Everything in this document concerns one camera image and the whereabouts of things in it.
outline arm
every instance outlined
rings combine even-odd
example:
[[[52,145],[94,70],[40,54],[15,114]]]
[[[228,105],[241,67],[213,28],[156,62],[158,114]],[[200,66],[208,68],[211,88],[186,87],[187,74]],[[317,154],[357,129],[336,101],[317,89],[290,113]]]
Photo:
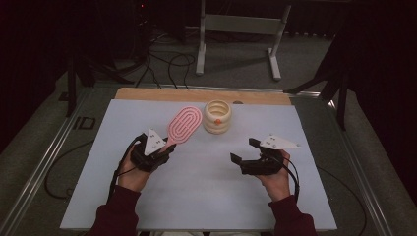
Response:
[[[285,158],[284,164],[288,166],[290,155],[285,150],[280,151]],[[317,235],[313,217],[302,213],[295,203],[294,196],[290,195],[288,172],[284,168],[281,168],[276,174],[257,177],[272,199],[269,206],[276,220],[275,236]]]
[[[138,216],[135,206],[150,173],[135,168],[130,160],[131,151],[123,161],[119,173],[128,172],[119,176],[110,201],[97,209],[89,236],[136,236]]]

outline wrist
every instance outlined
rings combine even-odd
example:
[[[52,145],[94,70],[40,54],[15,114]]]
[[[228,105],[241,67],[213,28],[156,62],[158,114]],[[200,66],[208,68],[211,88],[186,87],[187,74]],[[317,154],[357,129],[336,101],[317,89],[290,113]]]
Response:
[[[277,202],[290,196],[289,188],[266,188],[270,199]]]

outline hand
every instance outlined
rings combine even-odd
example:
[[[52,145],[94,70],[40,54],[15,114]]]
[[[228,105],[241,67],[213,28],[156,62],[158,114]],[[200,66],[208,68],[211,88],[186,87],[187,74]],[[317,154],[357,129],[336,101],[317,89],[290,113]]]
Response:
[[[151,173],[139,170],[138,168],[136,168],[135,164],[132,163],[131,153],[134,147],[135,146],[132,146],[132,148],[129,150],[128,155],[124,159],[119,174],[129,170],[131,171],[119,176],[118,185],[135,192],[140,192],[145,187],[145,184],[147,183],[147,180]]]
[[[290,155],[285,150],[280,150],[284,157],[284,165],[288,167]],[[266,188],[268,195],[273,202],[280,201],[290,196],[288,172],[281,168],[278,173],[272,175],[257,175],[262,185]]]

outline table surface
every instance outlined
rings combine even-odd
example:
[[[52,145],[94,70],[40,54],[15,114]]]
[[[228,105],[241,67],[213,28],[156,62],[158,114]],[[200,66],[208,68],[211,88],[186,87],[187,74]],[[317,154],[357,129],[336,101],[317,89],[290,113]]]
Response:
[[[136,208],[140,216],[138,228],[151,231],[273,229],[274,219],[267,205],[270,199],[265,189],[256,178],[241,175],[239,167],[229,158],[231,151],[244,158],[257,156],[257,150],[248,145],[248,138],[242,134],[249,132],[259,139],[270,130],[278,130],[280,135],[301,144],[301,148],[290,152],[303,186],[299,208],[315,218],[318,230],[336,228],[297,112],[287,95],[257,91],[120,88],[115,98],[98,131],[61,228],[85,229],[92,225],[95,210],[105,202],[108,192],[111,176],[106,173],[111,173],[117,165],[119,158],[114,156],[121,156],[125,151],[126,143],[131,139],[129,136],[149,124],[161,134],[162,127],[155,124],[169,122],[169,117],[184,105],[201,108],[213,99],[244,103],[232,105],[234,128],[216,136],[199,127],[192,139],[177,147],[168,163],[152,174],[144,189]],[[144,116],[138,110],[148,114],[160,114],[163,110],[163,114]],[[245,125],[254,119],[261,119],[262,124],[274,124]],[[145,125],[132,131],[139,123]]]

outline metal stand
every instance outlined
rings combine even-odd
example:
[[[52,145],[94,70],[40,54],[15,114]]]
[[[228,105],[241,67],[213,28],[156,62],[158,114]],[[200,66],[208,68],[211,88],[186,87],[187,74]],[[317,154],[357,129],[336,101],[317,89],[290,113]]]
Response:
[[[258,33],[276,36],[273,48],[268,49],[268,57],[270,67],[272,69],[273,79],[280,81],[281,74],[279,73],[278,62],[276,60],[276,51],[278,50],[279,43],[281,42],[290,9],[290,5],[285,6],[281,19],[211,15],[206,14],[206,0],[202,0],[200,20],[200,47],[199,55],[197,58],[196,74],[201,76],[204,73],[206,55],[206,30]]]

